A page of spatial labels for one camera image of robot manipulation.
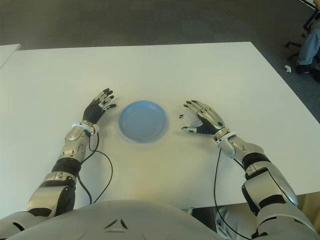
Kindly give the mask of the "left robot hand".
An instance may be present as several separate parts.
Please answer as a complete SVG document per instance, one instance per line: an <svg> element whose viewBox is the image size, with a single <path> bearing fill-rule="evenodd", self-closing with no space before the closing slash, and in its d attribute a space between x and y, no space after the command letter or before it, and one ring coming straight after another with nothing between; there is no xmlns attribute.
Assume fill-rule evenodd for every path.
<svg viewBox="0 0 320 240"><path fill-rule="evenodd" d="M113 98L113 91L109 88L104 89L86 107L82 120L96 124L108 109L117 106L115 103L110 104Z"/></svg>

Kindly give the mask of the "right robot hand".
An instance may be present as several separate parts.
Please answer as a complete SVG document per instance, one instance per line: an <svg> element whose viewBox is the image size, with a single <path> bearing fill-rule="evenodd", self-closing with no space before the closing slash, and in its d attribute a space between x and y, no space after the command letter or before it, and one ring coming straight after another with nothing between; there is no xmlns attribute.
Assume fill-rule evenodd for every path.
<svg viewBox="0 0 320 240"><path fill-rule="evenodd" d="M207 104L198 100L186 101L183 106L193 111L200 120L200 126L184 126L181 129L189 133L215 135L222 129L225 129L223 119Z"/></svg>

